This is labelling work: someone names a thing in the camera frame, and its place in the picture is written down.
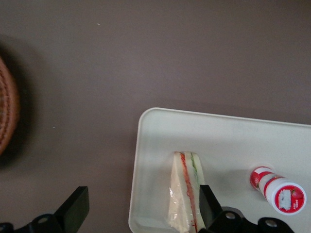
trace plastic sandwich wrap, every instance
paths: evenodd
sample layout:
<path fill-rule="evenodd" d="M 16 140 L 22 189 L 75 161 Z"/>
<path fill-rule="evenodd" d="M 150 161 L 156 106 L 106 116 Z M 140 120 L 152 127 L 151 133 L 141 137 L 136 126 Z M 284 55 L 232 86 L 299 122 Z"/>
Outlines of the plastic sandwich wrap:
<path fill-rule="evenodd" d="M 205 228 L 200 214 L 200 185 L 205 184 L 199 157 L 193 152 L 175 152 L 172 165 L 169 224 L 180 233 Z"/>

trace wicker basket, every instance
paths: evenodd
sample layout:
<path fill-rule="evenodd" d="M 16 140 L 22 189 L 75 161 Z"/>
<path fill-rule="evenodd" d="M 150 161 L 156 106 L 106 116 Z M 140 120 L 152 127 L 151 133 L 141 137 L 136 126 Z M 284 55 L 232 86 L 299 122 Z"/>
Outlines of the wicker basket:
<path fill-rule="evenodd" d="M 19 99 L 14 79 L 0 58 L 0 155 L 8 145 L 16 128 Z"/>

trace red and white bottle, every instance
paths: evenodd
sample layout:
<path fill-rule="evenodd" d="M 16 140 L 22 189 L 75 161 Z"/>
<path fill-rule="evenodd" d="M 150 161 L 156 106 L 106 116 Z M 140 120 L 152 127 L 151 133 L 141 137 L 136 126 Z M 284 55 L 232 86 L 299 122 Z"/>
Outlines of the red and white bottle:
<path fill-rule="evenodd" d="M 250 183 L 283 215 L 295 215 L 306 205 L 305 190 L 289 179 L 275 174 L 268 167 L 260 166 L 253 170 Z"/>

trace white tray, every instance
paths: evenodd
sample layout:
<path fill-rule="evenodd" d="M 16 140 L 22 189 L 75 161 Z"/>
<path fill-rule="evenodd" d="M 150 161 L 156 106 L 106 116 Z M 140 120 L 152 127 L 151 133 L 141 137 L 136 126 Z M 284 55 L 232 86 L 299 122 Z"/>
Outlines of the white tray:
<path fill-rule="evenodd" d="M 311 126 L 152 108 L 139 120 L 129 226 L 134 233 L 175 233 L 167 223 L 173 151 L 198 153 L 205 181 L 222 206 L 253 223 L 276 217 L 296 233 L 311 232 L 311 201 L 295 216 L 276 212 L 249 182 L 270 164 L 311 200 Z"/>

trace brown table surface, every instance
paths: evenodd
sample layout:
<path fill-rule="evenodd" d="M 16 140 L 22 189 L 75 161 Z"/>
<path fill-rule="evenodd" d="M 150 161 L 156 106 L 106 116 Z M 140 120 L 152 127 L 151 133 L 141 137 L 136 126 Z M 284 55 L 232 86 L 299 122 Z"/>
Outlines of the brown table surface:
<path fill-rule="evenodd" d="M 0 159 L 16 227 L 87 185 L 79 232 L 130 232 L 148 108 L 311 124 L 309 1 L 1 0 L 0 55 L 23 106 Z"/>

